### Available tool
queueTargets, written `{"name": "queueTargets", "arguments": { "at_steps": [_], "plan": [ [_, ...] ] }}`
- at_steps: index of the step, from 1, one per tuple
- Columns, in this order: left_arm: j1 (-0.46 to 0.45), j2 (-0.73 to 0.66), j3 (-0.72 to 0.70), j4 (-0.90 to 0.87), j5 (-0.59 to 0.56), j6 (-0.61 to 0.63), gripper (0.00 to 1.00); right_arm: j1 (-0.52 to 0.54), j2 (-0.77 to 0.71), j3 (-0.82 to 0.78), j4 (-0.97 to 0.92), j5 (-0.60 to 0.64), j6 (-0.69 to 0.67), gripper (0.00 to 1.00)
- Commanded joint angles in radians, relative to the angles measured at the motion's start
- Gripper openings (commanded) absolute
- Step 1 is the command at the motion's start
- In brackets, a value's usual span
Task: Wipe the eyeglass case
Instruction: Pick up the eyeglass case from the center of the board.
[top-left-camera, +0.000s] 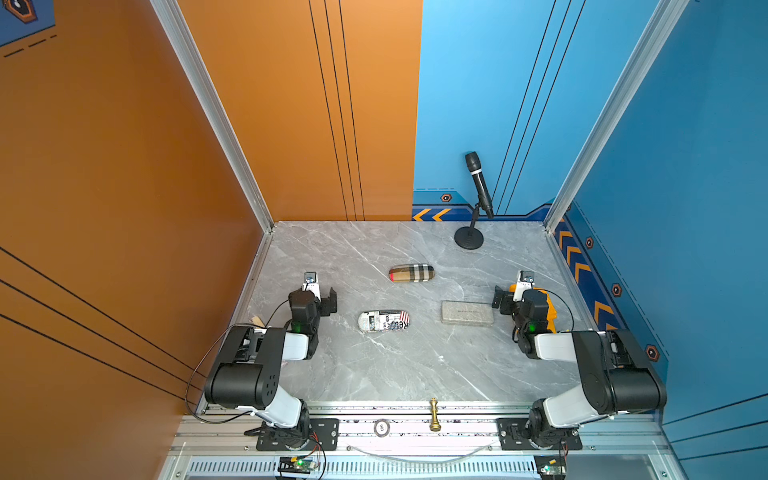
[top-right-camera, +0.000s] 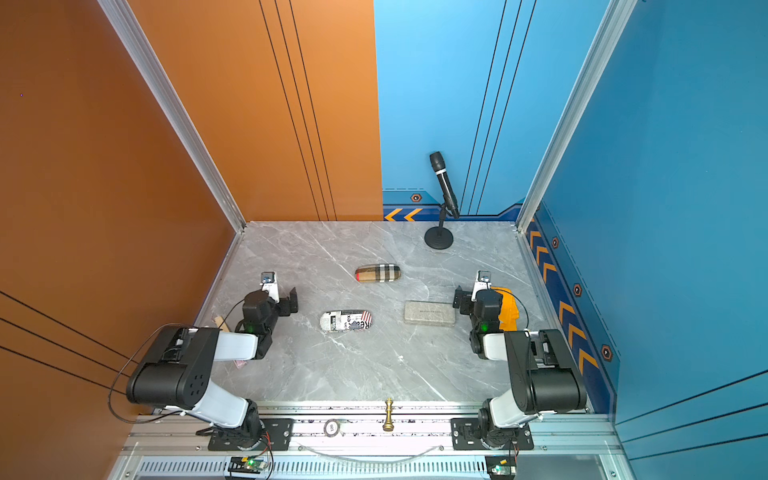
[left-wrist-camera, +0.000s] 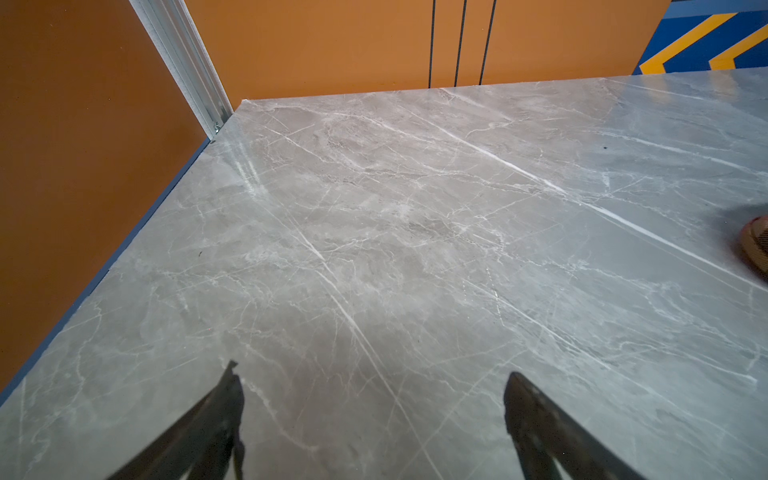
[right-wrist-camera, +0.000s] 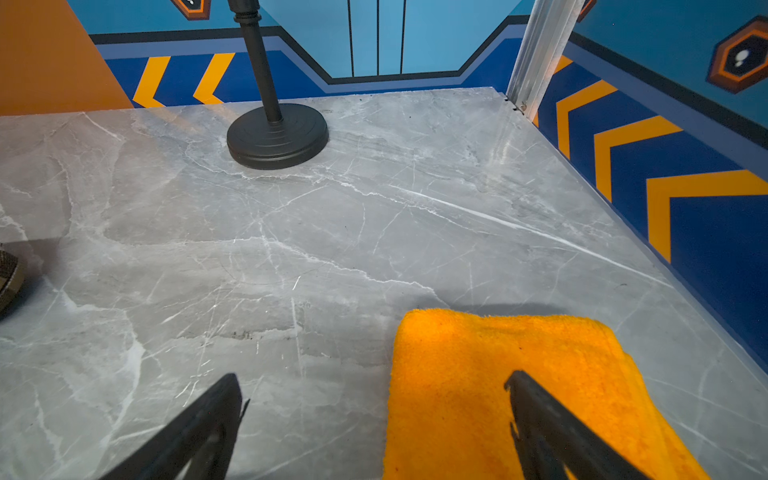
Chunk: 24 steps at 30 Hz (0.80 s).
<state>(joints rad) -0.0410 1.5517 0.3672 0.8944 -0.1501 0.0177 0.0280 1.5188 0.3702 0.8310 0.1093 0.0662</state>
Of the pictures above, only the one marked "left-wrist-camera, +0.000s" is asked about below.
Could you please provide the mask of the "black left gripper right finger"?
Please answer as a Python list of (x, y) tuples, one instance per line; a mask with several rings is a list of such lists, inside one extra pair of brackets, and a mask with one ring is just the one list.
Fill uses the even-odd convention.
[(572, 479), (643, 478), (522, 373), (510, 373), (503, 405), (526, 479), (560, 479), (561, 470)]

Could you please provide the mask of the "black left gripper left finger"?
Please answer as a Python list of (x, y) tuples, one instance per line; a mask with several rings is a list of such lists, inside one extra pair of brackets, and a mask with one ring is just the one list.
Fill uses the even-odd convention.
[(112, 479), (223, 479), (243, 477), (240, 425), (245, 397), (231, 360), (216, 386), (181, 418), (113, 473)]

